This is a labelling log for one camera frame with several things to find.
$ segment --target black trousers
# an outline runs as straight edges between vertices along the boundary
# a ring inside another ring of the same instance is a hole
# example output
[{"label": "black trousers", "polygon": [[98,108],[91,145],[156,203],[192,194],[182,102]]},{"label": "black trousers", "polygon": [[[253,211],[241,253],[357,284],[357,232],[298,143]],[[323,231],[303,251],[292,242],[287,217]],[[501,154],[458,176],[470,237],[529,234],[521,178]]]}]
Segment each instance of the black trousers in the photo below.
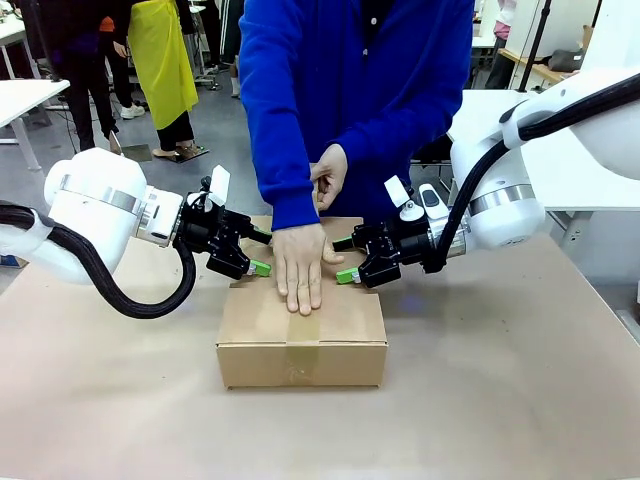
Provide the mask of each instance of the black trousers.
[{"label": "black trousers", "polygon": [[116,121],[111,113],[109,101],[109,82],[105,72],[103,58],[100,55],[80,56],[65,54],[60,64],[60,74],[69,80],[67,102],[76,131],[80,139],[80,150],[95,147],[93,141],[93,123],[89,106],[89,92],[98,113],[102,134],[109,138],[115,129]]},{"label": "black trousers", "polygon": [[220,13],[222,14],[221,24],[224,32],[220,45],[220,61],[233,65],[236,61],[236,55],[240,53],[242,35],[238,21],[244,15],[244,1],[222,0]]},{"label": "black trousers", "polygon": [[177,142],[193,140],[193,130],[189,122],[189,113],[184,112],[176,118],[171,125],[162,130],[158,130],[158,138],[160,138],[160,148],[165,152],[175,150]]},{"label": "black trousers", "polygon": [[211,64],[220,64],[220,12],[214,0],[208,0],[205,8],[200,12],[204,33],[207,36],[209,51],[211,52]]},{"label": "black trousers", "polygon": [[120,105],[124,108],[130,108],[133,105],[131,99],[131,84],[129,83],[129,62],[126,58],[122,58],[113,48],[115,36],[112,32],[100,32],[100,42],[98,50],[104,58],[109,61],[111,73],[113,74],[113,89]]},{"label": "black trousers", "polygon": [[496,45],[493,51],[493,66],[491,67],[491,73],[489,73],[487,83],[484,86],[487,90],[504,90],[509,88],[515,63],[498,53],[498,50],[504,48],[506,45],[506,40],[496,38]]}]

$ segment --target silver ring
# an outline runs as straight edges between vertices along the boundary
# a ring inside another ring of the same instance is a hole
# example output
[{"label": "silver ring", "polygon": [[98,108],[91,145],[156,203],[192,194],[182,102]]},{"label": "silver ring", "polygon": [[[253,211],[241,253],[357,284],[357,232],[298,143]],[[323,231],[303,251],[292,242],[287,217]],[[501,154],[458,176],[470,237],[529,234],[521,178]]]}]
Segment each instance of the silver ring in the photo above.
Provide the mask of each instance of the silver ring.
[{"label": "silver ring", "polygon": [[83,185],[82,182],[74,182],[73,177],[69,174],[62,177],[60,190],[92,198],[93,200],[112,205],[133,215],[137,215],[140,209],[141,202],[133,195],[115,190],[111,187],[87,187],[87,185]]},{"label": "silver ring", "polygon": [[531,185],[512,185],[476,198],[469,204],[469,213],[474,216],[490,208],[529,198],[536,198]]}]

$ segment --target wrist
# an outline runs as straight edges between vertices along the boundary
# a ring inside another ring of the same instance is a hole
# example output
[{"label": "wrist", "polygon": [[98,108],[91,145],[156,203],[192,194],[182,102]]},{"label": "wrist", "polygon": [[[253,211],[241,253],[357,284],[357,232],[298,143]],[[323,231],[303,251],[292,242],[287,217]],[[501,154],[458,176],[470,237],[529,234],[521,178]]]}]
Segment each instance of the wrist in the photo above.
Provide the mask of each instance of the wrist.
[{"label": "wrist", "polygon": [[272,230],[318,223],[320,219],[310,191],[287,192],[273,203]]}]

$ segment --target person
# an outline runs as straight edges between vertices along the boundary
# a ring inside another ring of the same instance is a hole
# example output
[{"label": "person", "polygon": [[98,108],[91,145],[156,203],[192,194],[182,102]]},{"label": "person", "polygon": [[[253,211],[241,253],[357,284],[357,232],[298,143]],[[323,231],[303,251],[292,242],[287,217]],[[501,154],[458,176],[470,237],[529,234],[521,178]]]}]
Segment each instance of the person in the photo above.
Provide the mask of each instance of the person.
[{"label": "person", "polygon": [[153,155],[172,161],[206,153],[194,142],[189,111],[198,94],[182,34],[193,34],[187,0],[118,0],[114,48],[123,58],[127,34],[140,87],[158,132]]},{"label": "person", "polygon": [[115,91],[118,102],[122,107],[120,116],[124,120],[131,120],[141,117],[145,114],[144,107],[135,105],[131,98],[131,83],[129,83],[129,64],[126,58],[122,58],[116,52],[113,42],[113,31],[115,26],[111,17],[105,17],[100,24],[100,38],[98,49],[102,55],[102,62],[106,58],[111,67],[111,75],[113,76],[113,90]]},{"label": "person", "polygon": [[207,66],[216,70],[220,68],[220,37],[222,35],[218,1],[206,0],[203,4],[205,9],[200,12],[202,28],[209,45],[210,56]]},{"label": "person", "polygon": [[507,45],[511,24],[516,13],[516,0],[498,0],[500,12],[496,20],[493,33],[496,36],[496,44],[493,48],[493,66],[487,78],[484,88],[488,90],[504,90],[509,88],[515,63],[507,57],[500,55],[498,50]]},{"label": "person", "polygon": [[222,0],[220,5],[222,39],[220,41],[220,61],[230,65],[231,98],[240,98],[238,54],[242,40],[239,21],[244,14],[243,0]]},{"label": "person", "polygon": [[[69,81],[69,110],[80,139],[80,150],[95,147],[89,93],[105,138],[118,131],[111,111],[109,82],[98,53],[98,29],[108,11],[107,0],[48,0],[21,2],[25,26],[42,32],[42,43],[51,55],[53,68]],[[40,28],[32,25],[40,22]]]},{"label": "person", "polygon": [[[469,75],[473,0],[247,0],[240,79],[277,288],[291,312],[321,304],[340,263],[316,207],[388,219],[384,182],[443,135]],[[393,75],[381,72],[394,65]],[[317,162],[310,169],[309,163]],[[318,182],[318,200],[312,199]]]}]

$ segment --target blue sleeve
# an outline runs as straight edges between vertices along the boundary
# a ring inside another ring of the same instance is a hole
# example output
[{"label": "blue sleeve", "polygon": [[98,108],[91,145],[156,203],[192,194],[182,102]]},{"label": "blue sleeve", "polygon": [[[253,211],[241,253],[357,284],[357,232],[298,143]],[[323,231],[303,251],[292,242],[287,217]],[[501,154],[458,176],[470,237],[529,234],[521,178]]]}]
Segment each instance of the blue sleeve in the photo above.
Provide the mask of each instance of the blue sleeve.
[{"label": "blue sleeve", "polygon": [[317,223],[311,170],[293,86],[307,0],[246,0],[240,80],[253,163],[273,229]]},{"label": "blue sleeve", "polygon": [[408,159],[449,130],[469,78],[472,18],[473,1],[464,0],[457,11],[445,9],[435,44],[400,96],[333,141],[342,146],[350,165]]}]

